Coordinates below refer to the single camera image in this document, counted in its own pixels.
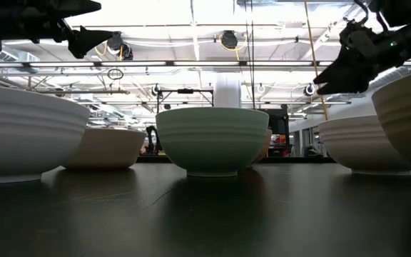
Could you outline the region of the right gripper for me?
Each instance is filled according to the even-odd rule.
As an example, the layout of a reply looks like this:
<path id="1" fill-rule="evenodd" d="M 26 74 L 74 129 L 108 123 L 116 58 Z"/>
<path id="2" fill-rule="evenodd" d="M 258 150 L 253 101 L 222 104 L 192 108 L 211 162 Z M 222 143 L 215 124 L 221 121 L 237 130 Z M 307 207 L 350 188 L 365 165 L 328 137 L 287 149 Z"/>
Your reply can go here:
<path id="1" fill-rule="evenodd" d="M 340 32 L 342 46 L 339 56 L 313 79 L 315 84 L 322 84 L 317 94 L 356 94 L 366 91 L 369 81 L 360 74 L 376 77 L 388 69 L 387 64 L 381 63 L 382 50 L 378 46 L 387 35 L 387 29 L 375 33 L 360 22 L 349 21 Z"/>

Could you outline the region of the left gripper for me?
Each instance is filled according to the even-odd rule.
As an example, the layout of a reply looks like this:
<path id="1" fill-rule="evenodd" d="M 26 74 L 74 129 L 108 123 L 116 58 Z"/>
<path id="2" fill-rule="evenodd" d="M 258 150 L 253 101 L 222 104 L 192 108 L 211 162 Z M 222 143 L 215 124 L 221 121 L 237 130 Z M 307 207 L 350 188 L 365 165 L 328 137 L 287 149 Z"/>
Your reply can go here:
<path id="1" fill-rule="evenodd" d="M 39 44 L 41 39 L 53 39 L 57 43 L 68 41 L 68 50 L 76 59 L 83 59 L 91 49 L 112 36 L 112 31 L 88 30 L 83 26 L 71 29 L 64 16 L 40 14 L 29 17 L 29 39 L 32 42 Z"/>

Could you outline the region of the white ribbed bowl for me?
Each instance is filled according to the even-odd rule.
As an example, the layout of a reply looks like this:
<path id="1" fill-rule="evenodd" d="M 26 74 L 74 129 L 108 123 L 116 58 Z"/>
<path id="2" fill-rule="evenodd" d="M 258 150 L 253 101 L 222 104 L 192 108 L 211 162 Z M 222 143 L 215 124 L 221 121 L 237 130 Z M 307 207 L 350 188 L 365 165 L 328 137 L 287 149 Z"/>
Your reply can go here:
<path id="1" fill-rule="evenodd" d="M 353 173 L 405 176 L 411 172 L 411 163 L 393 148 L 376 115 L 328 120 L 318 129 L 329 156 Z"/>

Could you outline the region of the pink bowl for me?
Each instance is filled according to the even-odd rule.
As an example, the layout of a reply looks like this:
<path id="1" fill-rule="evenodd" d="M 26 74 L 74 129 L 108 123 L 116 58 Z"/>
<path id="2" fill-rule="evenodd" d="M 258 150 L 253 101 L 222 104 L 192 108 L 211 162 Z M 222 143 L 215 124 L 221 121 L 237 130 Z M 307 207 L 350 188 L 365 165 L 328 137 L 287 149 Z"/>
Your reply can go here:
<path id="1" fill-rule="evenodd" d="M 267 155 L 268 149 L 270 147 L 270 141 L 271 141 L 272 133 L 273 132 L 270 129 L 266 130 L 263 147 L 259 151 L 259 153 L 256 156 L 256 158 L 254 159 L 253 163 L 258 163 L 259 161 L 261 161 Z"/>

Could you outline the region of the white plate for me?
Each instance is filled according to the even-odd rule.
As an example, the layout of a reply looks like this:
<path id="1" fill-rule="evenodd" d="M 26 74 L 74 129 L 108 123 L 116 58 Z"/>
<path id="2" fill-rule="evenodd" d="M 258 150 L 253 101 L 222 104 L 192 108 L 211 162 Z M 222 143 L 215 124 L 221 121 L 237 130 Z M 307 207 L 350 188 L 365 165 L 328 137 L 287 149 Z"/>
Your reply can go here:
<path id="1" fill-rule="evenodd" d="M 64 164 L 89 114 L 66 99 L 0 87 L 0 183 L 36 181 Z"/>

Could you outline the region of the light beige bowl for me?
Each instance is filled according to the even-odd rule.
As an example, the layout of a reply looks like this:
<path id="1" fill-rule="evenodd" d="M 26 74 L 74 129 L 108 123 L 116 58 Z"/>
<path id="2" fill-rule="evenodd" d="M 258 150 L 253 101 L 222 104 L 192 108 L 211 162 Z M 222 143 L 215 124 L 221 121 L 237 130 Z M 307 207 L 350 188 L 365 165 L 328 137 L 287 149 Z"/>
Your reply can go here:
<path id="1" fill-rule="evenodd" d="M 87 128 L 78 149 L 62 165 L 70 170 L 126 169 L 139 157 L 146 132 Z"/>

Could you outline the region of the dark equipment cart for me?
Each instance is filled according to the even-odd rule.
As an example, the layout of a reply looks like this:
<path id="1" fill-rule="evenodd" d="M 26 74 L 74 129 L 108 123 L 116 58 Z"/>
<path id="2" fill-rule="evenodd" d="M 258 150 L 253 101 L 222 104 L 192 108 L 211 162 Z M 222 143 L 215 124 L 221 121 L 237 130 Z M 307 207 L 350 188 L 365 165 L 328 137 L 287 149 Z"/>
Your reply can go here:
<path id="1" fill-rule="evenodd" d="M 268 128 L 272 131 L 268 155 L 270 157 L 289 156 L 291 144 L 287 109 L 267 109 L 266 112 L 269 115 Z"/>

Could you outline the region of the white round column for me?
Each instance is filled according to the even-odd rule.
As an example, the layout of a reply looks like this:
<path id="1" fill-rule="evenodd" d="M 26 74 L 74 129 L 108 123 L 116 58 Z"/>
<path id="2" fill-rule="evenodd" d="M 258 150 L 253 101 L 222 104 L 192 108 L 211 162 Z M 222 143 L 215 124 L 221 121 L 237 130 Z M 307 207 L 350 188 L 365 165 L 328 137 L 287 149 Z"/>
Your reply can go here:
<path id="1" fill-rule="evenodd" d="M 241 107 L 240 74 L 219 73 L 216 76 L 214 90 L 214 106 L 226 108 Z"/>

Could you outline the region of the mint green ribbed bowl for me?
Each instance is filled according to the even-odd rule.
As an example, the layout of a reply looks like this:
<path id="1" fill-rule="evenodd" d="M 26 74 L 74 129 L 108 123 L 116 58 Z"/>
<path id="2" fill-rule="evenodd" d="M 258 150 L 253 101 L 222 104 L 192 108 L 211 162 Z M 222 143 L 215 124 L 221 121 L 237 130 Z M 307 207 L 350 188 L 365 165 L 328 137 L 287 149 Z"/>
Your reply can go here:
<path id="1" fill-rule="evenodd" d="M 265 143 L 269 115 L 242 108 L 163 111 L 156 128 L 167 157 L 189 176 L 230 177 L 249 166 Z"/>

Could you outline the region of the black background rig frame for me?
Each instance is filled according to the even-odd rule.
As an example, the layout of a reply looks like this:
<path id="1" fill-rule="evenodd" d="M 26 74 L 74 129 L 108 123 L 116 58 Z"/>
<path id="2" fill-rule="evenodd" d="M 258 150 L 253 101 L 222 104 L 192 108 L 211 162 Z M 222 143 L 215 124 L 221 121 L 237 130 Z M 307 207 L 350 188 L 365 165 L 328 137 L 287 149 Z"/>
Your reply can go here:
<path id="1" fill-rule="evenodd" d="M 214 90 L 209 89 L 156 89 L 156 113 L 160 112 L 161 104 L 172 94 L 194 94 L 199 93 L 211 106 L 215 106 L 215 96 Z M 204 93 L 209 93 L 211 98 L 209 99 L 204 95 Z"/>

